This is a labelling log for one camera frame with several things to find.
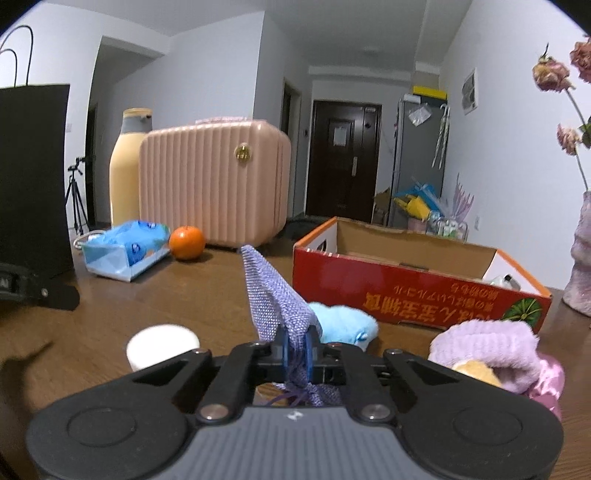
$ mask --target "bag handle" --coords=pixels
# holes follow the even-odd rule
[[[10,51],[14,55],[14,86],[16,87],[17,86],[17,73],[18,73],[18,57],[17,57],[17,52],[15,52],[11,48],[5,48],[4,50],[0,50],[0,55],[2,55],[6,51]]]
[[[2,51],[2,47],[4,46],[6,41],[9,39],[10,35],[12,35],[14,32],[16,32],[16,30],[18,30],[19,28],[26,28],[29,31],[29,33],[31,34],[31,48],[29,50],[29,64],[27,66],[27,78],[25,80],[25,85],[29,85],[29,72],[31,71],[31,60],[33,59],[33,42],[34,42],[33,29],[29,25],[19,25],[17,27],[14,27],[10,32],[8,32],[8,35],[6,35],[6,37],[4,38],[4,41],[0,44],[0,51]]]

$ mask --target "white bottle cap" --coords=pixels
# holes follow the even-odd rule
[[[134,372],[199,348],[199,338],[180,325],[155,325],[136,333],[127,344],[127,360]]]

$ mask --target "table surface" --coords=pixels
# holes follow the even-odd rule
[[[263,253],[291,280],[291,243],[277,241]],[[202,347],[226,355],[256,338],[242,261],[238,254],[207,250],[200,261],[166,259],[131,284],[86,272],[79,252],[66,280],[80,291],[74,312],[0,303],[0,452],[24,480],[36,478],[24,447],[26,425],[51,402],[130,372],[127,341],[139,330],[176,323],[193,330]],[[435,332],[380,324],[370,353],[403,348],[427,356]],[[561,399],[564,449],[553,480],[591,478],[591,330],[589,319],[555,292],[540,332],[540,350],[566,370]]]

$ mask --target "pink flower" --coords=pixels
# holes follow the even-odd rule
[[[564,63],[556,61],[552,57],[546,57],[545,54],[540,57],[532,71],[535,84],[543,92],[549,90],[562,92],[573,87],[568,79],[570,72]]]
[[[570,62],[578,68],[579,78],[591,83],[591,37],[586,42],[578,41],[570,53]]]
[[[577,144],[581,143],[579,132],[574,128],[565,128],[559,124],[556,135],[562,150],[564,150],[567,155],[572,155],[574,157],[577,154]]]

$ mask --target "flower vase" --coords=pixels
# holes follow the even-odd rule
[[[574,267],[562,300],[573,310],[591,317],[591,191],[584,193],[570,254]]]

